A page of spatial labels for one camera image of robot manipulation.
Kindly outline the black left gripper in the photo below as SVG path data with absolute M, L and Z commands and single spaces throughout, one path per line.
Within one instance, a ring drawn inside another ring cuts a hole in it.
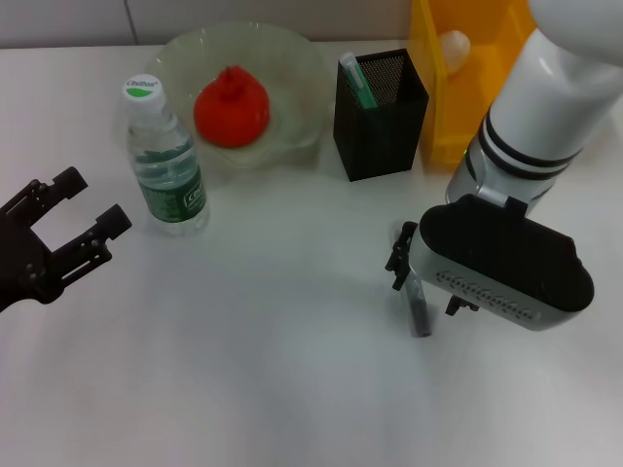
M 87 186 L 80 172 L 70 166 L 51 185 L 32 180 L 1 207 L 2 311 L 25 300 L 50 304 L 61 296 L 61 285 L 71 285 L 112 259 L 106 242 L 131 227 L 119 204 L 97 217 L 93 226 L 58 248 L 52 257 L 47 246 L 29 228 Z

